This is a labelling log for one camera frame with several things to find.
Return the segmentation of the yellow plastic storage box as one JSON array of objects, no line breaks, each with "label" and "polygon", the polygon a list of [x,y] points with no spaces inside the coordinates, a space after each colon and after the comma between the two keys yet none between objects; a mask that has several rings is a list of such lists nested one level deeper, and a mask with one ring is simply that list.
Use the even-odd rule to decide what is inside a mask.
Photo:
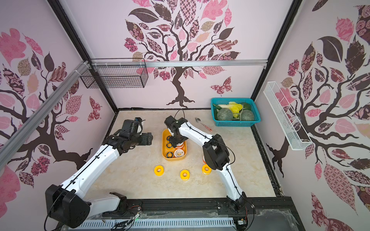
[{"label": "yellow plastic storage box", "polygon": [[[184,159],[186,156],[187,156],[187,151],[188,151],[188,147],[187,147],[187,142],[185,141],[184,143],[184,146],[182,148],[176,148],[176,147],[172,147],[170,149],[168,149],[166,147],[166,144],[170,143],[168,141],[168,139],[171,137],[171,133],[165,129],[162,133],[162,156],[168,160],[168,161],[179,161],[179,160],[182,160]],[[185,155],[183,157],[174,157],[174,152],[175,152],[175,149],[183,149],[185,151]],[[173,158],[166,158],[166,153],[167,152],[173,152]]]}]

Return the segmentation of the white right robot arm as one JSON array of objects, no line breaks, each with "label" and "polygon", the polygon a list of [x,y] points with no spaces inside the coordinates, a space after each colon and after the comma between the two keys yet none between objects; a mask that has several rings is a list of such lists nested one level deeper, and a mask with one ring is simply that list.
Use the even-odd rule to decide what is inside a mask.
[{"label": "white right robot arm", "polygon": [[238,185],[237,180],[232,172],[230,153],[232,152],[224,143],[219,134],[211,135],[205,133],[193,126],[185,118],[175,119],[169,116],[165,119],[164,124],[171,134],[170,144],[177,146],[186,140],[191,140],[202,147],[206,164],[216,171],[226,190],[226,197],[230,201],[231,210],[238,213],[251,206],[251,211],[255,213],[255,206],[247,200],[246,193]]}]

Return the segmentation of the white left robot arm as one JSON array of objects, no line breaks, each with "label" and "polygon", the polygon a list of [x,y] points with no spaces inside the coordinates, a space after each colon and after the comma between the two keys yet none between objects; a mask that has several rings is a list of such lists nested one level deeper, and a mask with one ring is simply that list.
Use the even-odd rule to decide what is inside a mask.
[{"label": "white left robot arm", "polygon": [[128,210],[126,196],[110,192],[109,196],[88,201],[85,196],[105,169],[122,154],[136,146],[151,145],[153,136],[143,133],[143,119],[126,119],[122,128],[106,138],[93,157],[59,186],[51,185],[45,192],[47,217],[70,228],[79,227],[87,218]]}]

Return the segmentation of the orange tape roll mid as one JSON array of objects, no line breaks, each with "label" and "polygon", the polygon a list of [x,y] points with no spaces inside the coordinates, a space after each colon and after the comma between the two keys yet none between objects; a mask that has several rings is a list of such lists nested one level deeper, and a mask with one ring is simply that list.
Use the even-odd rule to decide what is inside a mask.
[{"label": "orange tape roll mid", "polygon": [[182,148],[184,146],[184,142],[180,143],[180,144],[177,144],[176,148]]},{"label": "orange tape roll mid", "polygon": [[183,149],[175,149],[174,157],[183,157],[185,155],[185,151]]}]

